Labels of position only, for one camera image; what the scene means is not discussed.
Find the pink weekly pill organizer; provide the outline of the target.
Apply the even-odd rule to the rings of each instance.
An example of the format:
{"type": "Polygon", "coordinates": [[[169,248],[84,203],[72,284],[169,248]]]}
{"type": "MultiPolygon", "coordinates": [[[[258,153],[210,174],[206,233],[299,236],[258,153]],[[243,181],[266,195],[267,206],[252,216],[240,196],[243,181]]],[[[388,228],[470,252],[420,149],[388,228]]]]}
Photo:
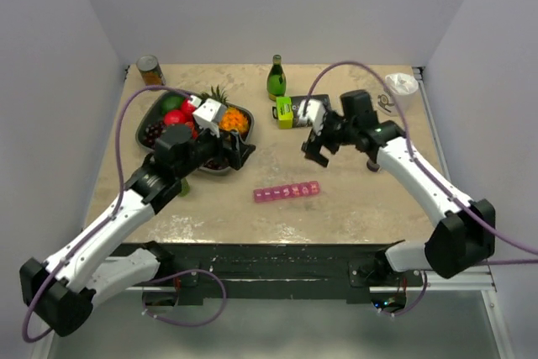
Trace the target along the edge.
{"type": "Polygon", "coordinates": [[[253,191],[255,203],[269,203],[290,198],[306,198],[320,194],[317,181],[297,182],[273,187],[258,188],[253,191]]]}

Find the green lidded pill bottle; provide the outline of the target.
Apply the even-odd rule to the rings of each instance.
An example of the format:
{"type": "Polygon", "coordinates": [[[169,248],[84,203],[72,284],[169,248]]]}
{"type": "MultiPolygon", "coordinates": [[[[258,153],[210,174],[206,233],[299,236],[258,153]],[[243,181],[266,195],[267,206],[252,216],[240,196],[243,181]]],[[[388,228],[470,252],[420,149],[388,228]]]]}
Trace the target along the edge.
{"type": "Polygon", "coordinates": [[[190,185],[186,178],[181,180],[181,191],[178,194],[180,198],[187,196],[190,193],[190,185]]]}

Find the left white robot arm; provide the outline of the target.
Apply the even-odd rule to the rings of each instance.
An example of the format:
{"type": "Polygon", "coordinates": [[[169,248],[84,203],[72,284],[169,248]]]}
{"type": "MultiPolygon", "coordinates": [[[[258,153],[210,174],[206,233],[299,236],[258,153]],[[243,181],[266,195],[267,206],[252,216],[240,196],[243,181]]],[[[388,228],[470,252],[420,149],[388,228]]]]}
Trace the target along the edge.
{"type": "Polygon", "coordinates": [[[215,134],[203,129],[193,136],[184,124],[166,129],[141,167],[120,183],[119,195],[107,210],[54,255],[44,261],[30,258],[20,267],[22,298],[28,307],[24,341],[38,340],[27,329],[32,314],[59,336],[80,328],[97,300],[98,288],[89,285],[96,270],[128,235],[181,192],[182,179],[217,159],[238,171],[255,149],[236,131],[215,134]]]}

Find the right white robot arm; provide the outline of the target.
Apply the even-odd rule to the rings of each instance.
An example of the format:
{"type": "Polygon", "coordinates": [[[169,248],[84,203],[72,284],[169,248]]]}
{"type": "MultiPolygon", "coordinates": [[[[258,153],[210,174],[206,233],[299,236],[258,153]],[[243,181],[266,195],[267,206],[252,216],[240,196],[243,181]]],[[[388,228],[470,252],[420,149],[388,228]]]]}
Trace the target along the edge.
{"type": "Polygon", "coordinates": [[[322,149],[335,154],[342,146],[354,146],[390,173],[434,226],[424,242],[400,241],[378,252],[372,266],[376,279],[392,286],[409,270],[428,270],[449,279],[491,257],[495,250],[493,205],[485,199],[474,201],[452,186],[422,158],[395,122],[380,122],[367,91],[346,92],[340,102],[341,114],[312,98],[299,104],[300,122],[312,127],[302,145],[306,159],[327,166],[322,149]]]}

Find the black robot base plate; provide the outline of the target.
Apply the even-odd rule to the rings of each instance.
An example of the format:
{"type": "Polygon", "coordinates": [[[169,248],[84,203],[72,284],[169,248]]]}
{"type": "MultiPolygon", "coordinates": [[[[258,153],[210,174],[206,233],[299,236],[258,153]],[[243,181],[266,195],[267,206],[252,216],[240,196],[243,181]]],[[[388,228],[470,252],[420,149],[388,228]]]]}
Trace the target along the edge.
{"type": "Polygon", "coordinates": [[[394,272],[383,245],[146,244],[160,264],[156,278],[180,304],[205,299],[343,300],[400,308],[423,278],[394,272]]]}

